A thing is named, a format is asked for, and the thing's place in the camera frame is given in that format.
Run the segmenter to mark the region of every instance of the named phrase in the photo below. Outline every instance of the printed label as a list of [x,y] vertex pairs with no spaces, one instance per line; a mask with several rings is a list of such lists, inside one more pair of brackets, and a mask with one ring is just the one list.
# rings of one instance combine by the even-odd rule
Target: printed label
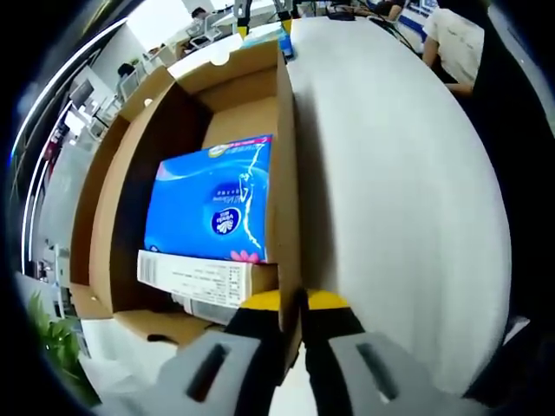
[[251,266],[140,250],[137,279],[194,301],[238,308],[250,295]]
[[237,208],[225,208],[212,216],[212,229],[216,234],[225,236],[234,232],[241,221],[241,211]]

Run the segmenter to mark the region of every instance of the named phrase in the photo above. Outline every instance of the cable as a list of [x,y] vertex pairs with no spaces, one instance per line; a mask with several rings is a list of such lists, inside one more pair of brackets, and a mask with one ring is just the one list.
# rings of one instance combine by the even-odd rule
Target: cable
[[418,55],[418,52],[416,52],[415,48],[413,48],[413,45],[410,44],[410,42],[407,40],[407,38],[403,35],[403,33],[401,33],[401,32],[394,26],[394,24],[392,24],[391,22],[387,21],[387,20],[385,19],[385,17],[383,17],[383,16],[381,16],[381,15],[377,15],[377,14],[376,14],[376,16],[378,16],[380,19],[382,19],[383,23],[385,24],[385,26],[387,26],[387,28],[388,28],[389,30],[393,30],[397,35],[399,35],[399,36],[402,38],[402,40],[404,41],[404,42],[402,42],[402,43],[403,43],[407,48],[409,48],[410,50],[412,50],[413,53],[414,53],[415,55]]

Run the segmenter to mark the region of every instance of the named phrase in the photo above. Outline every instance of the black object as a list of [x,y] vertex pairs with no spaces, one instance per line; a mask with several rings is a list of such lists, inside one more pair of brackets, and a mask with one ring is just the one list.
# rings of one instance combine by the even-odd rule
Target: black object
[[334,11],[328,13],[328,18],[330,20],[342,20],[344,22],[352,22],[355,20],[355,16],[348,11]]
[[69,95],[69,99],[73,101],[75,108],[81,108],[85,104],[88,97],[95,91],[89,80],[86,80],[73,93]]

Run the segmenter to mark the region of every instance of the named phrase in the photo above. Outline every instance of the cardboard box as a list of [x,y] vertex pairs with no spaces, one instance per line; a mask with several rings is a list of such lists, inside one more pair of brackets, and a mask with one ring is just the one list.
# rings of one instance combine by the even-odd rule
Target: cardboard box
[[[145,99],[152,103],[144,108]],[[137,253],[159,163],[201,147],[272,133],[271,190],[266,218],[277,264],[279,322],[300,339],[293,296],[301,285],[293,95],[278,44],[232,52],[174,80],[157,68],[109,128],[83,186],[71,244],[71,292],[83,318],[113,317],[147,339],[186,345],[206,321],[165,313],[169,295],[139,283]]]

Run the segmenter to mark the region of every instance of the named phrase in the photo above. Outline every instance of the blue packaging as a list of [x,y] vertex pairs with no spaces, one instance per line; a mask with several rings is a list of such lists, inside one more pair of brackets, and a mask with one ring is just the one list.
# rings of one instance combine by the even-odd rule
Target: blue packaging
[[264,135],[160,163],[145,248],[264,263],[270,150],[271,135]]

